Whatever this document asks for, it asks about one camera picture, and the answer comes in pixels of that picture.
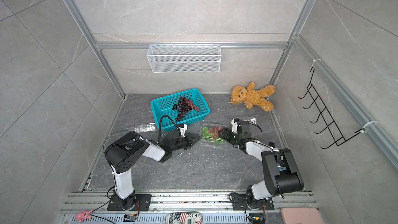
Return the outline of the dark purple grape bunch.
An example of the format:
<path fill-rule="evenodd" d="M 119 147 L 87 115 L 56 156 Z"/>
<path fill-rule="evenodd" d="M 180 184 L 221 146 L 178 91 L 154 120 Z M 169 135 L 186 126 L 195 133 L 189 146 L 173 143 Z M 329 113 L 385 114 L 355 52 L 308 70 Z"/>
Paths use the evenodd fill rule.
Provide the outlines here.
<path fill-rule="evenodd" d="M 181 121 L 186 117 L 191 111 L 200 111 L 200 108 L 194 105 L 193 101 L 182 96 L 178 99 L 178 102 L 172 107 L 173 111 L 177 111 L 178 115 L 175 118 L 176 121 Z"/>

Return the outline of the red grape bunch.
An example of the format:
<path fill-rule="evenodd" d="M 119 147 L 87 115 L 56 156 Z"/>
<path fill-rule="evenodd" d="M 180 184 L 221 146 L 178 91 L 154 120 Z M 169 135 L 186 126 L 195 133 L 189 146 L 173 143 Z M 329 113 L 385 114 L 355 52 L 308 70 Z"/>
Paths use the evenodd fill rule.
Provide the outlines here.
<path fill-rule="evenodd" d="M 207 136 L 210 139 L 219 139 L 218 131 L 223 130 L 223 127 L 209 128 L 207 131 Z"/>

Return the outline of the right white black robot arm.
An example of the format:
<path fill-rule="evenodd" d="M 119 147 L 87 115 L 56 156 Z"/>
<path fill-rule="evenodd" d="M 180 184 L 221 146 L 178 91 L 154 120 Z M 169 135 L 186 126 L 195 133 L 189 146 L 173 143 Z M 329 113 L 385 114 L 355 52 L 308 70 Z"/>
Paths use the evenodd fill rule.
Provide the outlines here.
<path fill-rule="evenodd" d="M 304 189 L 304 181 L 290 149 L 276 148 L 272 142 L 266 145 L 254 139 L 250 126 L 258 127 L 256 123 L 234 118 L 231 125 L 231 128 L 218 130 L 220 137 L 262 162 L 263 180 L 246 190 L 248 204 Z"/>

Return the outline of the teal plastic basket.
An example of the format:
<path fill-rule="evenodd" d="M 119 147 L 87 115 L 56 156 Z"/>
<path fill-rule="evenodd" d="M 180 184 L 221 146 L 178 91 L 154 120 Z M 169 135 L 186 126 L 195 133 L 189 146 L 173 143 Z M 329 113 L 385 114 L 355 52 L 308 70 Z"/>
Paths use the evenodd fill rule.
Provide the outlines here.
<path fill-rule="evenodd" d="M 191 100 L 193 104 L 199 108 L 199 110 L 191 110 L 183 118 L 177 121 L 176 118 L 178 117 L 179 112 L 175 105 L 178 104 L 178 101 L 181 97 Z M 165 117 L 162 120 L 162 123 L 160 123 L 161 117 L 163 115 L 168 115 L 177 125 L 191 125 L 204 120 L 205 117 L 210 114 L 210 108 L 202 93 L 198 89 L 189 89 L 155 99 L 151 102 L 151 109 L 157 127 L 165 132 L 173 131 L 175 130 L 175 127 L 171 120 L 167 117 Z"/>

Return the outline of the green grape bunch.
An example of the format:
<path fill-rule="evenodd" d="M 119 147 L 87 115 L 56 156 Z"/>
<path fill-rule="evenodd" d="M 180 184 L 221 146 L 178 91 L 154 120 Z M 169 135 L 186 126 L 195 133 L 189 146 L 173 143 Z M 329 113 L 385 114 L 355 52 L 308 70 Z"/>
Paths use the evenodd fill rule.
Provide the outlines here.
<path fill-rule="evenodd" d="M 223 127 L 207 127 L 202 128 L 202 138 L 215 144 L 223 144 L 225 140 L 221 137 Z"/>

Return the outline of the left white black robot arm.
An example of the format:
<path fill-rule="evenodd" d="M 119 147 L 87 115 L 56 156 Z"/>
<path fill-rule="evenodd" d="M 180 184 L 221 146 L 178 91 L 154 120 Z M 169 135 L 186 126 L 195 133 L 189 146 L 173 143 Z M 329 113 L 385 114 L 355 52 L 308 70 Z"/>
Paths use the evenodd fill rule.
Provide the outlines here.
<path fill-rule="evenodd" d="M 115 194 L 121 200 L 134 196 L 132 168 L 141 157 L 166 162 L 174 151 L 188 150 L 200 139 L 199 135 L 178 128 L 169 132 L 159 142 L 148 140 L 134 131 L 114 141 L 104 150 L 104 156 L 112 169 Z"/>

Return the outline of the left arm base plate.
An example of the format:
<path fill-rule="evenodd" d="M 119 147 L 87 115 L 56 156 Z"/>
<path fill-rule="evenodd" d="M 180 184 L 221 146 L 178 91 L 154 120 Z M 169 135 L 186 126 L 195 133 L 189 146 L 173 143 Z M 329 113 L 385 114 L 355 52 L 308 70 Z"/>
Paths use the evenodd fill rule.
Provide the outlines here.
<path fill-rule="evenodd" d="M 108 211 L 148 211 L 151 203 L 151 194 L 131 195 L 121 199 L 113 194 L 107 207 Z"/>

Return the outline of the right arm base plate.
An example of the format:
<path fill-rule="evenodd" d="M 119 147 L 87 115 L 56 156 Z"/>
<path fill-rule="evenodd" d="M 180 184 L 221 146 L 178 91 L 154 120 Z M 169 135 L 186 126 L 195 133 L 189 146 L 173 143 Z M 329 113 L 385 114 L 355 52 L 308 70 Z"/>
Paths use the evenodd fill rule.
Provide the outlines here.
<path fill-rule="evenodd" d="M 253 200 L 250 201 L 245 194 L 238 194 L 232 192 L 229 194 L 229 200 L 233 205 L 235 211 L 253 210 L 253 211 L 272 211 L 274 210 L 274 203 L 271 199 Z"/>

